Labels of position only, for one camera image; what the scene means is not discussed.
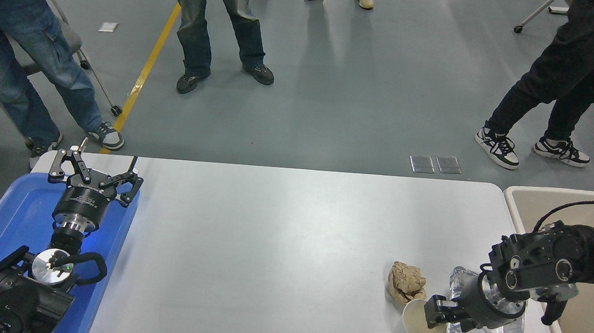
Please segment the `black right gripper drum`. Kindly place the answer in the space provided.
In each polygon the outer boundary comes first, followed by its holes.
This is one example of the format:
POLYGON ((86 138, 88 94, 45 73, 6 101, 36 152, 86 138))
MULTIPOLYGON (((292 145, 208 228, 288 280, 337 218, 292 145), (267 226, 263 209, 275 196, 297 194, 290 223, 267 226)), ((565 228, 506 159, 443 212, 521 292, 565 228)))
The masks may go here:
POLYGON ((483 327, 496 329, 510 322, 509 315, 498 311, 484 296, 481 285, 485 277, 479 275, 478 278, 471 279, 464 285, 460 295, 453 299, 466 313, 465 318, 459 322, 463 333, 483 327))

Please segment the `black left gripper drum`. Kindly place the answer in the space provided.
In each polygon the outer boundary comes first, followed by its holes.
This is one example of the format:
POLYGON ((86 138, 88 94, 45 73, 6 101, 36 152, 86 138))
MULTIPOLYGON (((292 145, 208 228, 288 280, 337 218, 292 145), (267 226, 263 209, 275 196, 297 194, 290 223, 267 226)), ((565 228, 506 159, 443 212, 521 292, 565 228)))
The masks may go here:
POLYGON ((99 227, 108 205, 116 198, 116 188, 99 188, 110 176, 102 171, 91 171, 91 181, 85 182, 80 174, 69 175, 57 206, 52 212, 58 224, 77 222, 87 227, 99 227))

